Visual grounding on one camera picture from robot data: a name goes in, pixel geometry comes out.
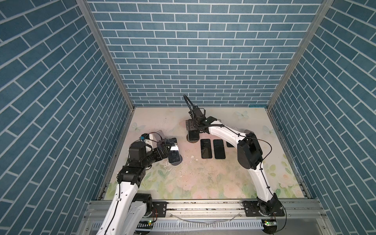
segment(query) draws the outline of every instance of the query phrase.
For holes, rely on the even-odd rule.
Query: brick-patterned wallpaper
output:
[[[335,0],[272,113],[337,234],[376,234],[376,1]]]
[[[0,1],[0,234],[76,232],[128,111],[75,0]]]
[[[136,106],[266,106],[322,0],[89,0]]]

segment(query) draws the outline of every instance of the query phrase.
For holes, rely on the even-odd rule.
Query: smartphone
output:
[[[225,159],[226,155],[224,153],[224,145],[222,139],[214,139],[213,140],[213,147],[214,147],[214,158],[215,159]]]
[[[201,157],[202,159],[213,158],[211,153],[210,139],[201,139]]]
[[[226,141],[226,145],[228,148],[235,148],[234,146],[232,146],[232,144],[230,144],[229,142]]]
[[[179,165],[183,161],[183,158],[179,153],[176,138],[167,139],[165,143],[166,145],[171,146],[168,162],[174,166]]]

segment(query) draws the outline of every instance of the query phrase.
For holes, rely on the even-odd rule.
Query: red wire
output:
[[[155,221],[157,221],[157,218],[158,218],[158,212],[157,212],[157,208],[156,207],[154,207],[155,208]]]

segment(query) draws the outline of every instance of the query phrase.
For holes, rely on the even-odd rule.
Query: black cable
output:
[[[161,138],[161,142],[162,142],[162,136],[159,133],[157,133],[157,132],[150,132],[150,133],[148,133],[148,135],[150,135],[151,133],[156,133],[157,135],[159,135],[159,137]]]
[[[153,141],[153,142],[156,142],[156,143],[161,143],[161,142],[158,142],[158,141],[155,141],[155,140],[152,140],[152,139],[145,139],[145,140],[151,140],[151,141]]]
[[[270,146],[270,151],[269,151],[269,153],[266,154],[266,156],[261,160],[261,162],[263,162],[263,161],[265,160],[265,158],[266,158],[267,156],[269,156],[269,154],[271,153],[271,151],[272,151],[273,148],[272,148],[272,146],[271,146],[271,144],[270,144],[269,142],[267,142],[267,141],[265,141],[265,140],[263,140],[263,139],[257,139],[257,138],[252,138],[252,137],[248,137],[248,136],[240,135],[239,133],[234,132],[233,130],[231,130],[231,128],[225,126],[224,124],[211,124],[211,125],[207,125],[207,126],[199,127],[199,126],[197,125],[197,123],[196,123],[195,114],[194,114],[194,112],[193,112],[191,106],[189,105],[189,103],[191,103],[191,105],[193,106],[193,108],[195,107],[195,105],[192,103],[192,101],[191,101],[186,95],[183,95],[183,97],[184,97],[184,100],[185,100],[185,102],[187,103],[187,105],[188,105],[188,107],[189,107],[189,109],[190,109],[190,111],[191,111],[193,122],[194,122],[194,124],[196,125],[196,127],[197,127],[199,130],[202,129],[202,128],[207,128],[207,127],[211,127],[211,126],[226,127],[227,129],[229,129],[232,133],[236,134],[237,136],[245,137],[245,138],[248,138],[248,139],[256,139],[256,140],[260,140],[260,141],[263,141],[263,142],[267,143],[267,144]],[[270,191],[270,186],[268,185],[268,182],[266,181],[266,178],[265,178],[265,176],[264,176],[264,173],[262,172],[262,171],[263,171],[263,168],[261,168],[261,166],[260,166],[260,171],[261,171],[261,173],[262,173],[262,177],[264,178],[264,181],[265,181],[265,184],[266,184],[267,189],[269,190],[270,194],[273,195],[273,193],[271,193],[271,191]],[[281,230],[284,229],[285,226],[286,226],[286,223],[287,223],[287,212],[286,212],[286,209],[285,209],[285,216],[286,216],[286,219],[285,219],[285,225],[283,226],[283,228],[281,228],[280,230],[278,230],[278,231],[276,231],[276,232],[281,231]]]
[[[112,219],[111,219],[110,223],[108,224],[107,229],[105,230],[105,234],[107,233],[108,228],[110,227],[112,221],[114,220],[114,217],[115,217],[115,213],[116,213],[116,209],[117,209],[117,205],[118,205],[118,204],[119,204],[119,201],[116,201],[116,206],[115,206],[114,215],[112,216]]]
[[[285,224],[283,225],[283,227],[281,229],[275,231],[273,234],[278,233],[279,231],[281,231],[282,229],[284,229],[285,226],[286,226],[286,223],[287,223],[287,211],[286,211],[286,208],[283,206],[282,203],[281,203],[281,205],[282,205],[283,209],[285,210]]]
[[[204,110],[204,116],[205,116],[205,114],[206,114],[206,109],[204,109],[204,108],[199,108],[199,109],[203,109],[203,110]]]

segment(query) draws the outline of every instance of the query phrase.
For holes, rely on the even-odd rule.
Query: metal plate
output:
[[[185,126],[187,130],[197,130],[193,119],[185,120]]]
[[[246,216],[247,217],[259,217],[259,216],[265,216],[263,214],[261,214],[259,212],[259,209],[258,209],[258,202],[257,201],[247,201],[249,203],[249,206],[248,207],[245,207],[244,208],[244,211],[246,212]],[[279,209],[277,210],[275,213],[274,213],[275,216],[285,216],[285,212],[282,209]]]
[[[159,218],[166,217],[167,202],[153,202],[153,207],[157,209]]]

